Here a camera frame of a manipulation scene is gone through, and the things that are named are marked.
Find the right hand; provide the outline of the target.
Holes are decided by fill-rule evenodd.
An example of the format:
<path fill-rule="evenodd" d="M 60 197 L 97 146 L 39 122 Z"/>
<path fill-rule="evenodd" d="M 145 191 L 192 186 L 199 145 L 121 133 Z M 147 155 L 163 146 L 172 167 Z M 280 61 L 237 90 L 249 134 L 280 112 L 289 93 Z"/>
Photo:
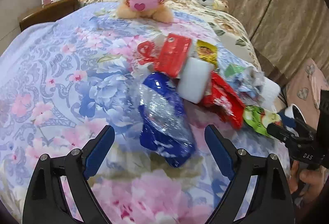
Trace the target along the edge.
<path fill-rule="evenodd" d="M 302 181 L 309 185 L 305 193 L 301 192 L 302 200 L 305 203 L 313 202 L 321 193 L 328 178 L 328 169 L 320 166 L 318 170 L 303 169 L 298 174 L 299 161 L 294 161 L 291 167 L 291 176 L 288 181 L 291 194 L 298 189 L 298 182 Z"/>

